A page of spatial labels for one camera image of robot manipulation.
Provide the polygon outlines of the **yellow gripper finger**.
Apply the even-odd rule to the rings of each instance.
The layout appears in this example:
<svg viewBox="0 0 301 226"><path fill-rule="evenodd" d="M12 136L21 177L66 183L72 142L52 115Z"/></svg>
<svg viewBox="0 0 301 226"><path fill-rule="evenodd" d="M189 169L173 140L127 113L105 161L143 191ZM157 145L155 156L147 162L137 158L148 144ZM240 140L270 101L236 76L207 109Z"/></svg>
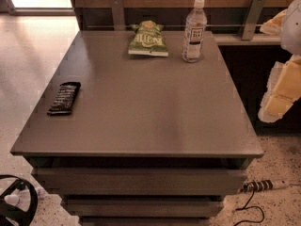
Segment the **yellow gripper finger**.
<svg viewBox="0 0 301 226"><path fill-rule="evenodd" d="M278 35L287 10L284 9L269 21L261 25L260 31L267 35Z"/></svg>
<svg viewBox="0 0 301 226"><path fill-rule="evenodd" d="M301 97L301 56L292 55L285 63L277 61L266 87L258 117L263 122L275 122Z"/></svg>

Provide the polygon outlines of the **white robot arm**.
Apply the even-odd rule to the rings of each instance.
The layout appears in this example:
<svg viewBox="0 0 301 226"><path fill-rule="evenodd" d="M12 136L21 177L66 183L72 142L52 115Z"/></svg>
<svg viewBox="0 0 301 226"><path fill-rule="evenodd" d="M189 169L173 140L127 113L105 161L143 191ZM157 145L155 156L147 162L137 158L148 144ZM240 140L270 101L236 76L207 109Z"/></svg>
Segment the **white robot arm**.
<svg viewBox="0 0 301 226"><path fill-rule="evenodd" d="M264 23L260 31L279 35L281 48L292 55L285 63L275 63L261 99L259 119L275 122L301 98L301 0L293 0L287 9Z"/></svg>

